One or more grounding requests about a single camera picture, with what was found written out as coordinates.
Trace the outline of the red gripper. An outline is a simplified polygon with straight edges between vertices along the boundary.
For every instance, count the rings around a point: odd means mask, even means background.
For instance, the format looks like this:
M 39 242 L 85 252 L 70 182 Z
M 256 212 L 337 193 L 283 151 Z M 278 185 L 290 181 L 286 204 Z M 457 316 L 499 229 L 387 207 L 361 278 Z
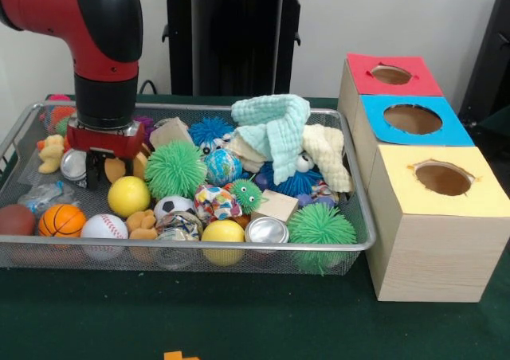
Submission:
M 67 140 L 72 149 L 86 153 L 86 181 L 89 190 L 96 190 L 100 182 L 103 163 L 96 151 L 117 158 L 133 159 L 141 150 L 145 127 L 133 121 L 124 129 L 93 130 L 79 121 L 68 121 Z

